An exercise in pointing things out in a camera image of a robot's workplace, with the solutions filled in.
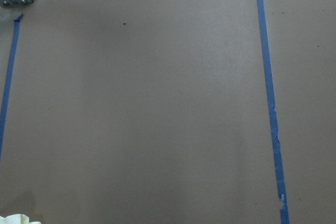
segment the blue painter's tape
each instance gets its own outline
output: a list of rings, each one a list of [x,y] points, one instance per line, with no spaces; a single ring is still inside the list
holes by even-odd
[[[19,40],[20,19],[22,18],[22,16],[23,14],[20,14],[14,20],[13,39],[12,39],[11,51],[9,52],[9,58],[8,58],[7,74],[6,74],[5,87],[4,87],[1,112],[0,112],[0,157],[1,157],[2,142],[4,138],[4,131],[5,131],[6,114],[7,114],[7,107],[8,107],[8,101],[9,101],[9,92],[11,90],[10,83],[12,82],[15,53],[16,53],[17,42]]]
[[[258,6],[261,49],[263,51],[262,58],[264,61],[266,93],[267,93],[269,121],[270,121],[270,127],[271,127],[274,165],[275,165],[275,173],[276,173],[277,186],[278,186],[278,196],[279,196],[279,199],[283,202],[282,208],[280,210],[281,224],[289,224],[285,177],[283,175],[284,169],[282,167],[280,142],[278,138],[279,130],[278,130],[277,112],[275,110],[275,96],[274,96],[274,88],[273,88],[270,54],[269,54],[269,48],[268,48],[264,0],[257,0],[257,6]]]

